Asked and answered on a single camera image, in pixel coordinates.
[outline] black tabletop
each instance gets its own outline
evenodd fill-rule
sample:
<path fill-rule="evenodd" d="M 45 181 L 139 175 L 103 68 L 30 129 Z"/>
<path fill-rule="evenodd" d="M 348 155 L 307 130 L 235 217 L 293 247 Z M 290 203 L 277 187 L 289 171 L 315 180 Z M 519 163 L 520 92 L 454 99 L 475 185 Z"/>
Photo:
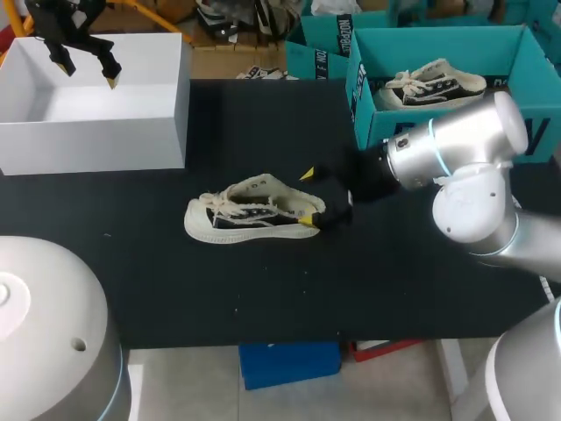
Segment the black tabletop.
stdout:
<path fill-rule="evenodd" d="M 482 266 L 437 231 L 432 188 L 359 205 L 312 239 L 185 233 L 189 199 L 263 172 L 298 188 L 345 142 L 341 82 L 193 81 L 186 170 L 2 177 L 0 235 L 80 256 L 132 348 L 496 336 L 546 303 L 535 275 Z M 554 166 L 512 182 L 523 207 L 561 212 Z"/>

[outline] shoe sole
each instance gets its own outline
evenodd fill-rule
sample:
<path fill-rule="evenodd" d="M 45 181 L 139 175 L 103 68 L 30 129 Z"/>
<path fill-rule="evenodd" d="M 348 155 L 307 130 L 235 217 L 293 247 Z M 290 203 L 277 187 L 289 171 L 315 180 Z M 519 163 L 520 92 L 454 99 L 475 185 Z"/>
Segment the shoe sole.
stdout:
<path fill-rule="evenodd" d="M 201 227 L 193 218 L 189 217 L 189 213 L 190 208 L 188 207 L 184 219 L 187 234 L 203 243 L 210 244 L 235 244 L 250 239 L 307 239 L 317 235 L 320 231 L 302 224 L 219 230 Z"/>
<path fill-rule="evenodd" d="M 463 98 L 451 99 L 445 103 L 432 103 L 430 105 L 403 105 L 402 103 L 391 103 L 381 96 L 374 95 L 374 105 L 378 111 L 396 111 L 396 110 L 442 110 L 444 108 L 458 108 L 462 105 L 472 103 L 481 99 L 485 92 L 476 96 L 465 96 Z"/>

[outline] canvas shoe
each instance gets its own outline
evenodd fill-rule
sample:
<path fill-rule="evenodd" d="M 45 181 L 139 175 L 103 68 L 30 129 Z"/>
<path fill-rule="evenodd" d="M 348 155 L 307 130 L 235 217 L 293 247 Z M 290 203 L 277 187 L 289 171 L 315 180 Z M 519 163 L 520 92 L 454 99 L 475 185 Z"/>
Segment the canvas shoe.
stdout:
<path fill-rule="evenodd" d="M 291 189 L 270 174 L 248 178 L 189 202 L 185 230 L 205 243 L 233 244 L 248 239 L 305 239 L 319 233 L 311 221 L 325 203 Z"/>
<path fill-rule="evenodd" d="M 413 73 L 400 72 L 374 95 L 378 110 L 456 108 L 485 93 L 485 79 L 453 68 L 438 59 Z"/>

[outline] tile floor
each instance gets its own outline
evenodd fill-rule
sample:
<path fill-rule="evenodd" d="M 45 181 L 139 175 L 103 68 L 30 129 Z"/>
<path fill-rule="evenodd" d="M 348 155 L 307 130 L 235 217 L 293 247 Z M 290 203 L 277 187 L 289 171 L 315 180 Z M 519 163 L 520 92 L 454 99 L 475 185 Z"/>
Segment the tile floor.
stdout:
<path fill-rule="evenodd" d="M 468 372 L 489 339 L 461 342 Z M 346 361 L 338 375 L 246 391 L 235 346 L 132 351 L 130 421 L 448 421 L 435 344 L 374 360 Z"/>

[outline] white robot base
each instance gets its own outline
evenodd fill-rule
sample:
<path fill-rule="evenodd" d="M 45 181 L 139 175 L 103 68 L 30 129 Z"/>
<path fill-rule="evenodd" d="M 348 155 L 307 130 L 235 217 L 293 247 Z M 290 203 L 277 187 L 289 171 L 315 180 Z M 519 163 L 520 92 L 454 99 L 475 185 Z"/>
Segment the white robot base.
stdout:
<path fill-rule="evenodd" d="M 105 295 L 66 248 L 0 237 L 0 379 L 0 419 L 128 419 L 131 384 Z"/>

